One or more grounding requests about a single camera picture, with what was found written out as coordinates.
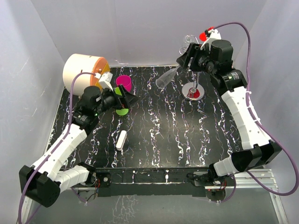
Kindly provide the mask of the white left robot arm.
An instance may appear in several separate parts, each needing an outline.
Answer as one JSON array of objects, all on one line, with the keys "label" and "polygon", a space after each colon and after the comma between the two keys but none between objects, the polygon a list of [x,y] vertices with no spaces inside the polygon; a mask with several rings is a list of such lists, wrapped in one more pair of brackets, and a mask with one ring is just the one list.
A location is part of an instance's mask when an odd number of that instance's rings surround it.
[{"label": "white left robot arm", "polygon": [[50,207],[60,193],[79,183],[92,186],[96,182],[94,168],[76,165],[61,171],[74,149],[83,142],[99,123],[99,116],[110,109],[130,109],[139,98],[119,85],[116,94],[110,82],[109,64],[101,56],[72,54],[66,61],[62,79],[70,97],[79,96],[75,106],[69,102],[69,122],[60,137],[30,167],[19,171],[21,200],[28,197],[44,207]]}]

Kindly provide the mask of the clear champagne flute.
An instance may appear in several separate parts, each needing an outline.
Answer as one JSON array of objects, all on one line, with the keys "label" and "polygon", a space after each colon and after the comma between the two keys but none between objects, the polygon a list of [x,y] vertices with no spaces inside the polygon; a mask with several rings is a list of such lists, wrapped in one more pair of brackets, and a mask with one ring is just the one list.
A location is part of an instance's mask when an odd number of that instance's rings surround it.
[{"label": "clear champagne flute", "polygon": [[161,75],[157,80],[156,80],[156,86],[159,89],[164,89],[170,82],[171,80],[175,77],[177,70],[182,67],[178,65],[177,67],[170,69],[166,71],[163,75]]}]

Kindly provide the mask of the green wine glass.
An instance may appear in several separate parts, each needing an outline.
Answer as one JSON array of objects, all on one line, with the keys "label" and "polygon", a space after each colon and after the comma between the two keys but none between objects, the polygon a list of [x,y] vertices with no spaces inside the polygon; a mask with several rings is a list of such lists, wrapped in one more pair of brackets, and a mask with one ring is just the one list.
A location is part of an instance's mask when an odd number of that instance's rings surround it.
[{"label": "green wine glass", "polygon": [[[117,95],[120,95],[120,96],[121,96],[121,91],[120,91],[120,88],[119,88],[119,87],[116,87],[116,88],[115,88],[115,93],[116,93]],[[115,111],[116,111],[116,113],[117,113],[118,115],[120,115],[120,116],[124,116],[124,115],[126,115],[126,114],[129,112],[129,109],[128,109],[128,108],[124,108],[124,109],[116,109]]]}]

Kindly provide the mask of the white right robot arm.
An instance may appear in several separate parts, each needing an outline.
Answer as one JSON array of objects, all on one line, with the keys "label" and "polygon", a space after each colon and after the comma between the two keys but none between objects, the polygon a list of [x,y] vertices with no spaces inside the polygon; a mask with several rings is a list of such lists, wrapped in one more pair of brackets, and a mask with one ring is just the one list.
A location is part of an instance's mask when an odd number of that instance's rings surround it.
[{"label": "white right robot arm", "polygon": [[209,166],[203,180],[219,185],[225,177],[248,171],[270,163],[281,147],[252,118],[254,110],[246,99],[247,82],[240,70],[233,67],[233,47],[227,40],[214,40],[211,44],[190,43],[186,52],[177,59],[182,68],[194,72],[205,72],[210,76],[213,87],[227,105],[239,131],[242,151]]}]

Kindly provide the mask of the pink wine glass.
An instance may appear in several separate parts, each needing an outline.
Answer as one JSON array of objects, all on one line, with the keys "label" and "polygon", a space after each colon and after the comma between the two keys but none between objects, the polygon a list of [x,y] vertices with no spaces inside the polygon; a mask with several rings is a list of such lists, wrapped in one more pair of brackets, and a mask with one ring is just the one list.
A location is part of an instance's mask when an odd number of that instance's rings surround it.
[{"label": "pink wine glass", "polygon": [[119,77],[117,77],[116,79],[116,85],[122,85],[127,91],[131,91],[132,89],[132,81],[130,76],[127,75],[121,75]]}]

